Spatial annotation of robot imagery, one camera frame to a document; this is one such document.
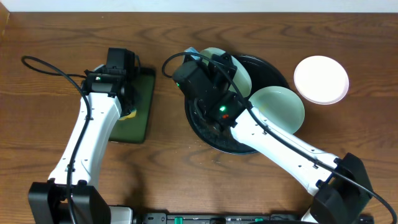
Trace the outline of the green yellow sponge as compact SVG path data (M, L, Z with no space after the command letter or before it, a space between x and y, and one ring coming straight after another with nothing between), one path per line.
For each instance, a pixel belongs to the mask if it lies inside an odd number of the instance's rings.
M121 116L119 118L120 121L124 121L126 119L134 118L136 116L137 110L134 108L129 114Z

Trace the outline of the white plate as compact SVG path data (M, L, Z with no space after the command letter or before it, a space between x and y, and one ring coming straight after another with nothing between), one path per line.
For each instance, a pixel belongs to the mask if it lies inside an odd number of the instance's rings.
M319 105L331 105L346 96L349 77L336 60L314 55L303 59L296 66L294 84L306 100Z

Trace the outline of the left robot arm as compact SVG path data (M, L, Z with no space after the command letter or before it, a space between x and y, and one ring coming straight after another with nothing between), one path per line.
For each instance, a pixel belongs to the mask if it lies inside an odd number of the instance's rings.
M109 137L134 114L133 68L103 65L87 72L78 90L80 112L61 159L46 182L28 194L36 223L132 223L133 210L108 205L97 190Z

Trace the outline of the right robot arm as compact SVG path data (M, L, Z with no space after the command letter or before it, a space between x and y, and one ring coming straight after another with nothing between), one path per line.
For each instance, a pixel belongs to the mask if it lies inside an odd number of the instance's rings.
M303 120L301 99L270 63L250 55L208 48L182 52L172 79L185 97L194 132L231 154L259 152L295 178L313 197L306 223L361 223L372 198L362 161L317 149L295 136Z

